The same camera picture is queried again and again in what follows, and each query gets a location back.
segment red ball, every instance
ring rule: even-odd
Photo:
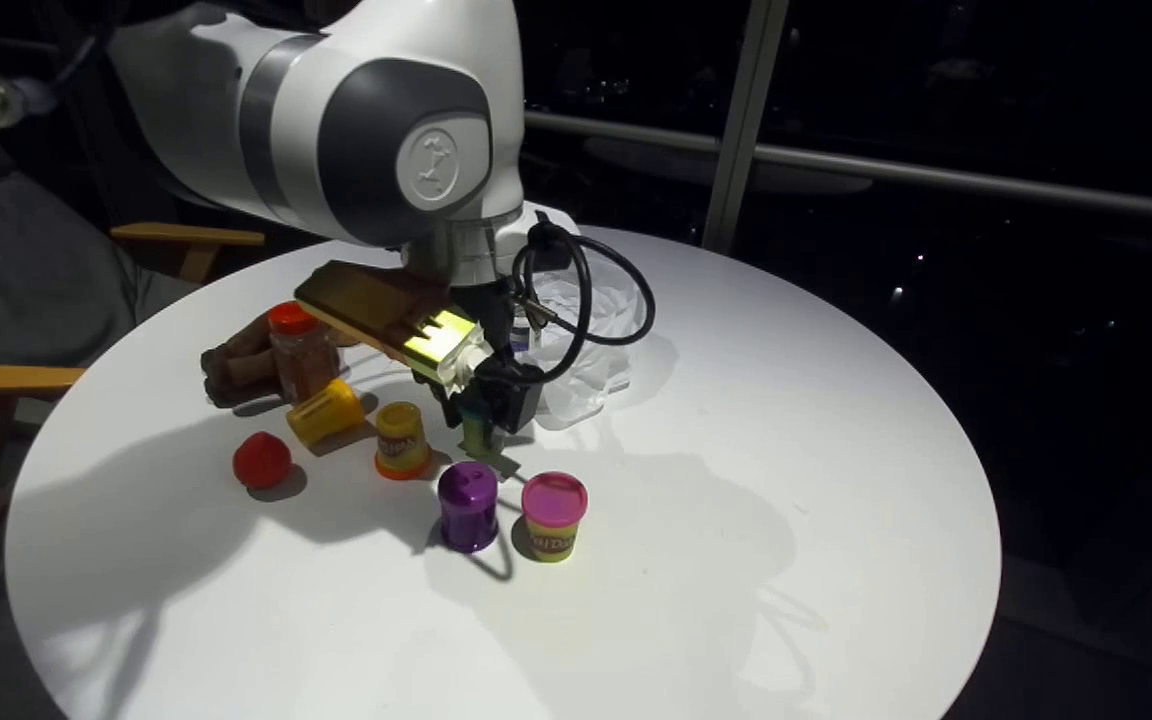
[[[232,475],[247,489],[277,489],[294,475],[294,453],[285,438],[258,430],[232,453]]]

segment yellow object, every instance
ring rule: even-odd
[[[289,410],[289,422],[294,422],[294,430],[302,435],[303,448],[322,453],[338,435],[357,430],[357,426],[367,422],[366,394],[344,375],[338,375],[316,394],[298,405]]]
[[[384,405],[373,418],[377,426],[377,473],[388,479],[422,479],[433,469],[433,448],[426,442],[426,422],[417,405]]]
[[[556,560],[574,554],[579,522],[550,529],[550,522],[525,518],[525,529],[528,529],[534,554],[544,563],[556,563]]]
[[[0,362],[0,394],[65,394],[83,368]]]
[[[444,384],[451,394],[464,390],[464,384],[489,354],[492,354],[492,345],[484,327],[447,308],[426,319],[426,327],[410,336],[400,349],[400,358],[412,370]]]

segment window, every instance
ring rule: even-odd
[[[747,0],[519,0],[528,106],[724,130]]]
[[[796,0],[766,139],[1152,195],[1152,5]]]
[[[656,142],[534,128],[525,189],[528,199],[556,202],[575,222],[612,222],[698,242],[713,191],[713,158]]]

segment cup lid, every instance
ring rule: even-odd
[[[584,483],[570,473],[540,473],[525,489],[525,514],[550,529],[574,529],[584,514]]]
[[[442,500],[451,507],[468,507],[468,511],[492,507],[495,503],[495,473],[484,462],[472,462],[472,461],[451,462],[442,475]]]
[[[316,327],[316,319],[298,299],[270,308],[265,319],[281,336],[303,336]]]
[[[422,435],[422,410],[417,405],[384,405],[373,418],[377,435],[384,438],[417,438]]]

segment purple cup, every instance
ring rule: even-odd
[[[456,553],[489,547],[502,530],[495,522],[495,473],[484,462],[451,462],[442,475],[442,503],[444,503],[444,543]]]

